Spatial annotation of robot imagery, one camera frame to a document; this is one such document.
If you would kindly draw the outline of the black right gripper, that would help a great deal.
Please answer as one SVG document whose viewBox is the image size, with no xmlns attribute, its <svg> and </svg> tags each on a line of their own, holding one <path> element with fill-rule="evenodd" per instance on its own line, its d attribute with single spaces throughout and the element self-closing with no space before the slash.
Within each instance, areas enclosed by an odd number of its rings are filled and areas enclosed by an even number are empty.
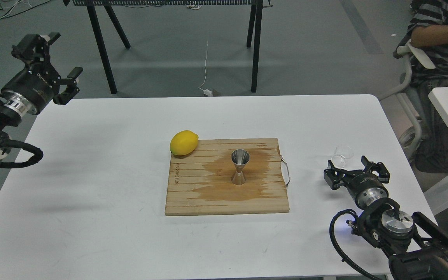
<svg viewBox="0 0 448 280">
<path fill-rule="evenodd" d="M 384 163 L 370 161 L 366 156 L 361 156 L 361 163 L 364 165 L 362 173 L 350 173 L 335 167 L 329 160 L 323 174 L 331 190 L 345 187 L 355 205 L 359 209 L 366 209 L 375 201 L 388 197 L 388 191 L 382 183 L 389 183 L 390 173 Z"/>
</svg>

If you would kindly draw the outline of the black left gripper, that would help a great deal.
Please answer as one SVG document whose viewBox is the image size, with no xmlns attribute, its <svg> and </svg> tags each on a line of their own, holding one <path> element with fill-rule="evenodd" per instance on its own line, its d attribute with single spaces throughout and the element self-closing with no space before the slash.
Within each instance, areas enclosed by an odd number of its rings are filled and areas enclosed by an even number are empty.
<svg viewBox="0 0 448 280">
<path fill-rule="evenodd" d="M 1 89 L 7 99 L 4 108 L 20 116 L 26 113 L 40 114 L 53 99 L 57 105 L 67 105 L 80 92 L 77 78 L 82 74 L 82 67 L 75 67 L 62 79 L 51 64 L 50 46 L 61 36 L 59 32 L 48 35 L 27 34 L 17 45 L 12 46 L 11 55 L 25 64 L 21 70 Z M 67 87 L 58 94 L 59 87 Z"/>
</svg>

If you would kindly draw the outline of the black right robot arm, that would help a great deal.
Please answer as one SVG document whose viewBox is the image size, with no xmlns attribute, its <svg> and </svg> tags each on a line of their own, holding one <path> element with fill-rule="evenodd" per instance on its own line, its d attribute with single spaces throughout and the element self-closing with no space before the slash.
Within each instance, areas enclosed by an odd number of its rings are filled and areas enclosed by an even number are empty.
<svg viewBox="0 0 448 280">
<path fill-rule="evenodd" d="M 448 234 L 421 212 L 407 214 L 388 195 L 384 184 L 390 173 L 382 162 L 362 156 L 362 170 L 343 170 L 328 161 L 324 179 L 332 190 L 345 187 L 354 203 L 362 210 L 338 212 L 329 224 L 329 238 L 341 260 L 358 273 L 375 280 L 375 275 L 357 265 L 341 248 L 335 237 L 336 220 L 350 214 L 351 233 L 362 237 L 388 257 L 390 273 L 395 280 L 448 280 Z"/>
</svg>

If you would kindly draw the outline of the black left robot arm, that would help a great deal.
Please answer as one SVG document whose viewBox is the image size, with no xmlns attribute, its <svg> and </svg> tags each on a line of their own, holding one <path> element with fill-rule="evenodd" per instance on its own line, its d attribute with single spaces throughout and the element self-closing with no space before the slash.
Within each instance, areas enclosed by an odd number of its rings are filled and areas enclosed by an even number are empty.
<svg viewBox="0 0 448 280">
<path fill-rule="evenodd" d="M 24 68 L 0 91 L 0 168 L 32 166 L 44 156 L 36 146 L 13 140 L 4 132 L 6 126 L 18 126 L 26 114 L 40 114 L 50 101 L 66 105 L 79 92 L 77 78 L 83 69 L 75 67 L 62 78 L 51 63 L 49 48 L 59 37 L 58 32 L 27 34 L 12 47 L 11 55 Z"/>
</svg>

